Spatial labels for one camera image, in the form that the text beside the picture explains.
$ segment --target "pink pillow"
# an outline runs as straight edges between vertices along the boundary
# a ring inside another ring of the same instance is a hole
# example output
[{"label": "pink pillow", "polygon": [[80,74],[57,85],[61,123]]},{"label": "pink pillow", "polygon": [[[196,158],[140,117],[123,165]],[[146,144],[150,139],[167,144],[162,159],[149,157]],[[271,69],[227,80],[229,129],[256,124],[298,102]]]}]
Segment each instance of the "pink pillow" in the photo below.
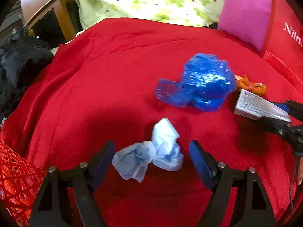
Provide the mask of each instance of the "pink pillow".
[{"label": "pink pillow", "polygon": [[218,29],[261,51],[269,25],[272,0],[225,0]]}]

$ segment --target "disposable face mask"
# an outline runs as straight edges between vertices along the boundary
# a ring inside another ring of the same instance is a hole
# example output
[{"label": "disposable face mask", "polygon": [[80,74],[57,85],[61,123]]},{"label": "disposable face mask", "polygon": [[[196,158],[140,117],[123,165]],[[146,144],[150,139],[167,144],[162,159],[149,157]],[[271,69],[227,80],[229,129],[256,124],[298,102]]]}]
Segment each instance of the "disposable face mask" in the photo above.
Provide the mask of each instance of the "disposable face mask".
[{"label": "disposable face mask", "polygon": [[181,169],[183,154],[176,143],[179,134],[168,119],[161,119],[155,124],[152,142],[135,143],[117,152],[112,160],[113,166],[123,179],[134,178],[142,182],[148,164],[167,171]]}]

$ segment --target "white and green fabric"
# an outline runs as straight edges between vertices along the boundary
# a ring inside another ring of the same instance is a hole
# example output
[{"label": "white and green fabric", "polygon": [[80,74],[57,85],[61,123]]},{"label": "white and green fabric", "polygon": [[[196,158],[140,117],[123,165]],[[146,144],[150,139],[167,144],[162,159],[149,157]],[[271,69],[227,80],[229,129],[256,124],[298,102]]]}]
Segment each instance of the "white and green fabric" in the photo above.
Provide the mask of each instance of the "white and green fabric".
[{"label": "white and green fabric", "polygon": [[131,17],[207,26],[218,21],[224,0],[76,0],[83,29],[106,18]]}]

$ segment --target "red tablecloth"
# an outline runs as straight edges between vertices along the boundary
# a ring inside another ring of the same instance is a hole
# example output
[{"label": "red tablecloth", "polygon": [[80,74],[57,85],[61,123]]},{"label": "red tablecloth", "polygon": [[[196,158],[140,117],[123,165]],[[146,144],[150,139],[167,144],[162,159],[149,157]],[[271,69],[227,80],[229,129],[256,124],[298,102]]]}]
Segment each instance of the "red tablecloth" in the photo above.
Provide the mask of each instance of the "red tablecloth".
[{"label": "red tablecloth", "polygon": [[[303,102],[302,95],[253,48],[227,33],[105,19],[59,47],[6,121],[2,138],[35,165],[64,170],[89,160],[107,139],[115,142],[117,151],[151,139],[154,124],[166,117],[180,134],[182,169],[168,172],[150,164],[138,183],[123,180],[111,166],[94,194],[109,226],[197,224],[210,191],[190,160],[192,139],[233,168],[255,167],[279,218],[289,203],[293,167],[289,145],[235,115],[236,93],[214,113],[172,107],[153,94],[158,78],[179,80],[183,64],[199,52],[216,54],[228,61],[234,74],[267,84],[269,100]],[[232,207],[222,226],[227,226]]]}]

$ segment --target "metal screw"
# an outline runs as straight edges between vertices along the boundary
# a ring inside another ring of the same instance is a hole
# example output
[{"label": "metal screw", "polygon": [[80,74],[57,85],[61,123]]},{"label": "metal screw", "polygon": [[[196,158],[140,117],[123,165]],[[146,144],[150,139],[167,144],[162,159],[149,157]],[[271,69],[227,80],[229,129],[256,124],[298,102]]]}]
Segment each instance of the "metal screw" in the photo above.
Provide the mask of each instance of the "metal screw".
[{"label": "metal screw", "polygon": [[218,167],[225,168],[226,164],[224,162],[219,162]]},{"label": "metal screw", "polygon": [[56,168],[55,168],[54,166],[51,166],[51,167],[48,169],[48,171],[49,171],[50,173],[54,173],[54,172],[56,171]]},{"label": "metal screw", "polygon": [[87,162],[81,162],[79,164],[80,168],[86,168],[88,166],[88,163]]},{"label": "metal screw", "polygon": [[255,172],[256,172],[256,169],[253,168],[253,167],[250,167],[250,168],[248,168],[248,171],[249,171],[250,173],[255,173]]}]

